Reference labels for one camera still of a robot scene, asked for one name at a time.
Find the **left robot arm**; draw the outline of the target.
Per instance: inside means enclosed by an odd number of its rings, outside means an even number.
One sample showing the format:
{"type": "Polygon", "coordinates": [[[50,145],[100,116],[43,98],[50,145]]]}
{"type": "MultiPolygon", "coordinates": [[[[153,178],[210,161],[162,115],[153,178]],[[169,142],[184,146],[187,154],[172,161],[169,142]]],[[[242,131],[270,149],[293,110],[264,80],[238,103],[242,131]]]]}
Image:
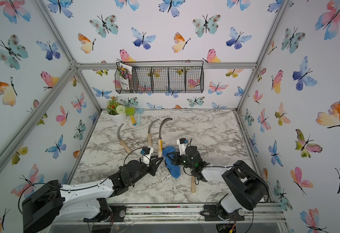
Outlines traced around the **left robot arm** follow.
{"type": "Polygon", "coordinates": [[[82,219],[86,223],[108,220],[113,216],[108,198],[128,191],[147,174],[155,176],[162,161],[163,158],[144,155],[96,182],[66,185],[52,180],[45,183],[22,202],[23,232],[37,233],[63,220],[82,219]]]}

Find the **blue rag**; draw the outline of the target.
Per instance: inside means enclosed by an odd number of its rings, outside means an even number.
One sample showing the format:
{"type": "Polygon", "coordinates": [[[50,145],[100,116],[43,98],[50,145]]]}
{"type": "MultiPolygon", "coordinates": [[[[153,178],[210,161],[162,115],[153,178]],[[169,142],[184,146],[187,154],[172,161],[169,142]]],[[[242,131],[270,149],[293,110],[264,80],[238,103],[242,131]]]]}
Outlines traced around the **blue rag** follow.
{"type": "Polygon", "coordinates": [[[165,159],[165,166],[170,172],[171,176],[178,179],[181,175],[180,166],[175,165],[173,162],[174,156],[176,154],[176,149],[173,146],[167,146],[163,149],[163,157],[165,159]]]}

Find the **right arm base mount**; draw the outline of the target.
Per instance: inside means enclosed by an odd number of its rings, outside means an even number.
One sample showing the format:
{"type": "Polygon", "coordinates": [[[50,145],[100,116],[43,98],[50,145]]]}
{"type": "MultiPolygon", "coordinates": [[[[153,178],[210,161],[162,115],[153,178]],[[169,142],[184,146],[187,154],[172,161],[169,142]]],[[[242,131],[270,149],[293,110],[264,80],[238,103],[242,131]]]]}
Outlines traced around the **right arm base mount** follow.
{"type": "Polygon", "coordinates": [[[228,213],[222,208],[220,203],[205,204],[200,215],[205,218],[205,221],[244,221],[244,212],[242,209],[237,209],[232,213],[228,213]]]}

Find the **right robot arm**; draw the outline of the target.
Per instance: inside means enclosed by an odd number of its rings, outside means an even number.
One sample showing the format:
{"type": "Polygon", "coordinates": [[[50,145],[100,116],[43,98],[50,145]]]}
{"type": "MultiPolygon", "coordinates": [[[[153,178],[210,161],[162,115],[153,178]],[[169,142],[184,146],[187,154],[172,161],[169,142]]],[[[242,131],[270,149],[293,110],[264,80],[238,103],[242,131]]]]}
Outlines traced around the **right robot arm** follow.
{"type": "Polygon", "coordinates": [[[164,154],[172,165],[190,169],[190,175],[196,181],[218,182],[228,186],[230,193],[217,203],[220,215],[231,215],[239,209],[252,211],[269,193],[268,185],[242,160],[230,166],[215,166],[202,160],[196,146],[164,154]]]}

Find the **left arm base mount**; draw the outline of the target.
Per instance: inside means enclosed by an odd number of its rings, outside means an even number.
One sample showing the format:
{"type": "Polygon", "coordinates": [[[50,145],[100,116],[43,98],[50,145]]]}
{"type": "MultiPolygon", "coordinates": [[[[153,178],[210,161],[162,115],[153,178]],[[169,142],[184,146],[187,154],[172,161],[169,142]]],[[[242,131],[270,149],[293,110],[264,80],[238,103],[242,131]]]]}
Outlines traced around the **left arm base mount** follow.
{"type": "Polygon", "coordinates": [[[99,212],[91,218],[83,218],[83,222],[97,223],[106,222],[110,223],[123,222],[126,215],[125,205],[113,205],[110,206],[105,198],[96,199],[99,203],[99,212]]]}

